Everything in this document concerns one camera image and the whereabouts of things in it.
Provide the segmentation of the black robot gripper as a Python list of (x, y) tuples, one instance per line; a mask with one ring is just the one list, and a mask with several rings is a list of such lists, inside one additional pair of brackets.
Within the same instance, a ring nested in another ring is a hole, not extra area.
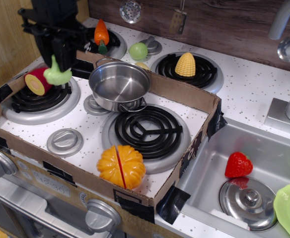
[(76, 64), (76, 47), (88, 47), (87, 28), (76, 16), (75, 0), (33, 0), (31, 9), (21, 8), (24, 31), (34, 35), (39, 52), (48, 67), (54, 54), (61, 72)]

